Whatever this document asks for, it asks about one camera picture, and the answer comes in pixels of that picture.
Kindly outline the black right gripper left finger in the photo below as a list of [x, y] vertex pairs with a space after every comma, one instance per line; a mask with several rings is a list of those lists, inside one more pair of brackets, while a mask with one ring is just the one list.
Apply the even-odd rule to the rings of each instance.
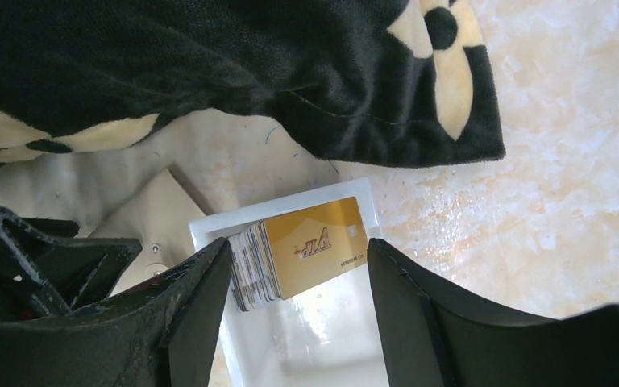
[[0, 206], [0, 386], [206, 386], [231, 275], [216, 239], [112, 293], [142, 250]]

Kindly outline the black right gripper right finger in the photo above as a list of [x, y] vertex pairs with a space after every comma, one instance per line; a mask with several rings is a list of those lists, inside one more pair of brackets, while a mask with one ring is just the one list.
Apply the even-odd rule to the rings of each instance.
[[383, 239], [368, 275], [391, 386], [619, 386], [619, 304], [565, 319], [483, 298]]

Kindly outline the white plastic tray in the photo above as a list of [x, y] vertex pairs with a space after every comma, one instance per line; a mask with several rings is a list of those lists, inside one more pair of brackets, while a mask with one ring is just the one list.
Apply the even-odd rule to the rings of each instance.
[[[193, 246], [203, 249], [266, 218], [355, 198], [367, 238], [383, 235], [365, 177], [213, 214], [192, 221]], [[217, 360], [232, 386], [386, 386], [376, 313], [365, 265], [288, 301], [242, 312], [226, 296]]]

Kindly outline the beige card holder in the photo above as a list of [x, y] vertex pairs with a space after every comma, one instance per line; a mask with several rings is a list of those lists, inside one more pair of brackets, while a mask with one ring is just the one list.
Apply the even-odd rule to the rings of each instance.
[[134, 238], [142, 251], [123, 271], [110, 296], [152, 279], [195, 253], [189, 223], [205, 213], [170, 169], [146, 185], [109, 215], [92, 238]]

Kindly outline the stack of credit cards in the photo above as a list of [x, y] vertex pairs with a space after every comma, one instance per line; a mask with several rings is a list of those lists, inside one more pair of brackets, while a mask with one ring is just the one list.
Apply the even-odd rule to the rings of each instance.
[[264, 220], [228, 238], [231, 245], [231, 290], [243, 312], [281, 300], [280, 284]]

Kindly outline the black pillow with yellow flowers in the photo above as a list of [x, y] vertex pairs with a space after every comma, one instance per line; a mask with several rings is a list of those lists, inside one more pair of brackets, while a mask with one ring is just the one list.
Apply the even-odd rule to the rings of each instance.
[[0, 167], [206, 109], [275, 119], [322, 160], [505, 155], [467, 1], [0, 1]]

